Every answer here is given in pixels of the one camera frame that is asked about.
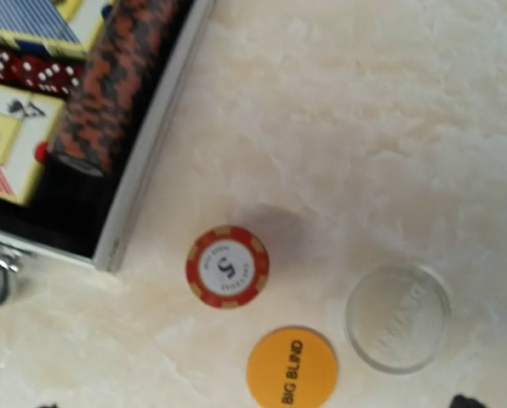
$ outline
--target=red poker chip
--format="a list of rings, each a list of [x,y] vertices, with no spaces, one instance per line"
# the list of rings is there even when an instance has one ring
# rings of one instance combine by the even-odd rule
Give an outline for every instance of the red poker chip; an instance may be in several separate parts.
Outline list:
[[[269,279],[269,254],[244,228],[222,226],[199,237],[185,265],[190,288],[208,306],[234,309],[251,302]]]

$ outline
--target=tabletop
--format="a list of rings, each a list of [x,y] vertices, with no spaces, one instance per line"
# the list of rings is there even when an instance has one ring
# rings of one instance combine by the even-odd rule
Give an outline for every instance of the tabletop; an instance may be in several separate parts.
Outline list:
[[[185,279],[222,224],[271,256],[233,310]],[[345,335],[386,258],[450,294],[443,348],[410,375]],[[121,270],[27,269],[0,309],[0,408],[255,407],[248,356],[290,325],[333,345],[327,408],[507,408],[507,0],[219,0]]]

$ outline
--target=white chip center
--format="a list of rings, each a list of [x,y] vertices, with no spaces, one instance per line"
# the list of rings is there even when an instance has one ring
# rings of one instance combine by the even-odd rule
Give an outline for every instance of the white chip center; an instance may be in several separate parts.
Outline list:
[[[254,280],[254,257],[241,243],[217,241],[201,257],[199,273],[204,286],[220,296],[235,296]]]

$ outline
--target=case latch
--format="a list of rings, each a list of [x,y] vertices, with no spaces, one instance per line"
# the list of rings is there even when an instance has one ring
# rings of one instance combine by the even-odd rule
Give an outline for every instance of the case latch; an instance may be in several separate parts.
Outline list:
[[[31,254],[0,242],[0,305],[8,300],[12,292],[15,275],[21,269],[21,257],[24,255]]]

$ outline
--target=transparent disc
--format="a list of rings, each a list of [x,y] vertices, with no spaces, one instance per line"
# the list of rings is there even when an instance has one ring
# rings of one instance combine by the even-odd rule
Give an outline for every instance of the transparent disc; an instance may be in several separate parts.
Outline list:
[[[345,327],[373,368],[408,374],[441,349],[450,318],[442,283],[419,266],[386,266],[364,278],[346,304]]]

